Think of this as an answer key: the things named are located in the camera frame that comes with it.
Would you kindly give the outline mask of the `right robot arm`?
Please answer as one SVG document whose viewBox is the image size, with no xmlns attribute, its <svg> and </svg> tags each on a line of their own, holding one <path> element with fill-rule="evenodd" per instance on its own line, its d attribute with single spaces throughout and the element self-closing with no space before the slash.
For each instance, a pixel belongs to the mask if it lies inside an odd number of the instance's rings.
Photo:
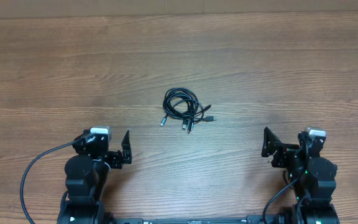
<svg viewBox="0 0 358 224">
<path fill-rule="evenodd" d="M 298 133 L 298 144 L 281 142 L 273 131 L 264 128 L 262 157 L 272 156 L 271 165 L 283 169 L 285 186 L 265 205 L 262 223 L 339 223 L 332 194 L 336 189 L 337 165 L 321 157 L 326 131 L 307 127 Z M 296 204 L 282 207 L 268 216 L 269 206 L 288 189 L 296 196 Z"/>
</svg>

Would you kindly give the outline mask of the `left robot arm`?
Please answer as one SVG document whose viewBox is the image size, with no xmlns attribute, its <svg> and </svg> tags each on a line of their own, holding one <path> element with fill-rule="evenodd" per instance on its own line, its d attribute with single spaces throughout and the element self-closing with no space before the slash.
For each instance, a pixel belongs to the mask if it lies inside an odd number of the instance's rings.
<svg viewBox="0 0 358 224">
<path fill-rule="evenodd" d="M 57 223 L 114 224 L 111 212 L 101 201 L 104 186 L 112 169 L 132 163 L 130 132 L 121 142 L 121 150 L 109 150 L 111 130 L 108 126 L 85 129 L 72 144 L 77 155 L 65 164 L 67 191 L 60 203 Z"/>
</svg>

